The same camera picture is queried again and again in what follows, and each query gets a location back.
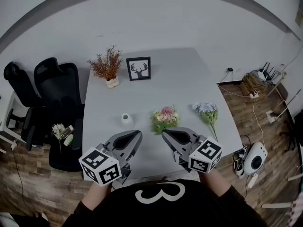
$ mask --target white cable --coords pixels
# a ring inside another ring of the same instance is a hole
[[[225,90],[223,87],[220,87],[220,88],[222,88],[224,91],[226,91],[226,92],[228,92],[228,93],[230,93],[230,94],[234,94],[234,93],[231,93],[231,92]]]
[[[257,93],[257,91],[255,90],[255,91],[254,91],[254,104],[253,104],[253,106],[252,106],[252,111],[254,112],[254,115],[255,115],[255,117],[256,117],[257,123],[258,123],[258,125],[259,125],[259,127],[260,127],[260,129],[261,129],[261,131],[262,131],[263,146],[265,147],[264,137],[263,137],[263,130],[262,130],[262,128],[261,128],[261,126],[260,126],[260,124],[259,124],[259,122],[258,122],[257,116],[256,116],[256,114],[255,114],[255,110],[254,110],[254,109],[255,109],[255,95],[256,95],[256,93]]]
[[[296,170],[294,176],[297,174],[297,172],[299,171],[299,169],[301,168],[301,166],[303,166],[303,164],[298,167],[298,169]]]
[[[299,49],[297,55],[292,59],[291,62],[289,62],[289,63],[283,68],[282,71],[280,71],[279,75],[286,69],[286,67],[288,67],[288,65],[289,65],[290,63],[292,63],[292,62],[297,58],[297,56],[299,55],[299,53],[300,53],[300,51],[301,51],[302,48],[303,48],[303,44],[302,44],[301,48]]]

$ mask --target flower stem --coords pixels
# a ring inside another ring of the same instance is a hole
[[[219,142],[219,141],[218,141],[218,138],[217,138],[216,131],[214,130],[214,124],[211,124],[210,126],[212,127],[212,129],[213,129],[213,131],[214,131],[214,135],[215,135],[215,137],[216,137],[217,142]]]

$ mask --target deer head picture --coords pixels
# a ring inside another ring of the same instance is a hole
[[[151,79],[150,57],[129,58],[126,63],[131,81]]]

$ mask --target person's arm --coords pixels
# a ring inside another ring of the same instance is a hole
[[[74,213],[67,218],[62,227],[85,226],[91,219],[93,210],[110,193],[110,186],[111,184],[101,187],[97,183],[93,183]]]
[[[93,183],[88,193],[82,199],[82,203],[89,209],[94,210],[102,200],[109,194],[108,188],[111,184],[101,187],[97,183]]]
[[[213,169],[209,174],[199,173],[200,182],[211,189],[218,197],[225,194],[232,186],[222,175]]]
[[[200,182],[211,189],[225,205],[225,211],[235,222],[249,223],[247,226],[266,227],[261,216],[249,206],[243,196],[215,169],[209,174],[199,173]]]

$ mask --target white table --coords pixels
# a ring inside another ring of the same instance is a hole
[[[125,58],[151,57],[151,80],[130,81]],[[130,114],[134,130],[143,133],[136,155],[129,161],[129,179],[168,174],[183,170],[161,135],[151,129],[150,116],[155,110],[174,105],[180,113],[180,126],[205,137],[213,136],[211,128],[192,110],[195,102],[216,103],[218,120],[215,129],[224,146],[223,156],[242,148],[231,112],[208,67],[195,49],[167,49],[123,55],[118,74],[120,85],[108,89],[105,81],[89,75],[83,125],[83,152],[112,135],[123,132],[121,115]]]
[[[14,138],[24,142],[21,139],[21,136],[15,133],[14,131],[10,130],[6,127],[5,122],[8,116],[10,109],[12,108],[14,100],[20,103],[19,98],[15,94],[13,88],[10,86],[9,82],[6,81],[3,75],[0,77],[0,131],[5,131],[6,133],[10,134]],[[17,146],[16,142],[12,142],[11,140],[3,137],[0,135],[0,139],[6,141],[9,144]]]

